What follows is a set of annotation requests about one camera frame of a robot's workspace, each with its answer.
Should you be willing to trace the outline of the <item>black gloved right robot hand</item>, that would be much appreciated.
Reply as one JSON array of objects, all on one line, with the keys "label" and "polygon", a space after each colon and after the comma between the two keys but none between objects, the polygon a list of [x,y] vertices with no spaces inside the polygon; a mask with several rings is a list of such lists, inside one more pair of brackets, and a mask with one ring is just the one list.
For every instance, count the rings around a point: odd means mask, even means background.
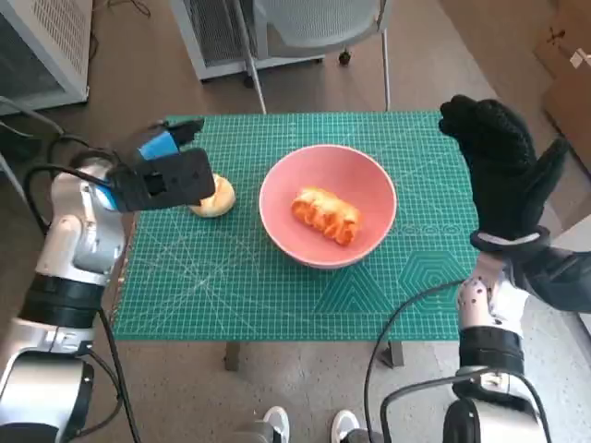
[{"label": "black gloved right robot hand", "polygon": [[440,112],[440,131],[456,140],[469,170],[478,230],[507,241],[532,236],[561,179],[568,141],[555,138],[537,156],[525,121],[493,99],[455,95]]}]

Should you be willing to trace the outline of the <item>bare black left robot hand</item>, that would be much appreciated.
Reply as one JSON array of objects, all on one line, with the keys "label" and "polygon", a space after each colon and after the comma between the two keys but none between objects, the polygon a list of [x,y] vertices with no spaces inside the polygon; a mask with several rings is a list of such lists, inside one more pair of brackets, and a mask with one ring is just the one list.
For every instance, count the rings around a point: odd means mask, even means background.
[{"label": "bare black left robot hand", "polygon": [[162,120],[139,133],[138,152],[143,160],[177,154],[204,127],[202,118],[181,122]]}]

